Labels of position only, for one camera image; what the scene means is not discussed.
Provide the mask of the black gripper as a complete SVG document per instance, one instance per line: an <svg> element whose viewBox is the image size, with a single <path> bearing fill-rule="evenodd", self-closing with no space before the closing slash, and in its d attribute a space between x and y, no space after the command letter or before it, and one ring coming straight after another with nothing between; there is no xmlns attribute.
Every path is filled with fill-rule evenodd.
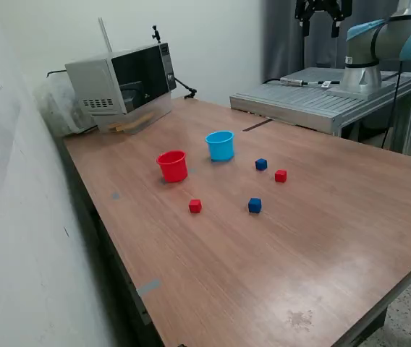
<svg viewBox="0 0 411 347"><path fill-rule="evenodd" d="M339 36L341 23L352 15L352 1L337 0L307 0L296 1L295 19L299 21L302 34L310 34L310 18L314 10L326 10L333 20L331 27L331 37Z"/></svg>

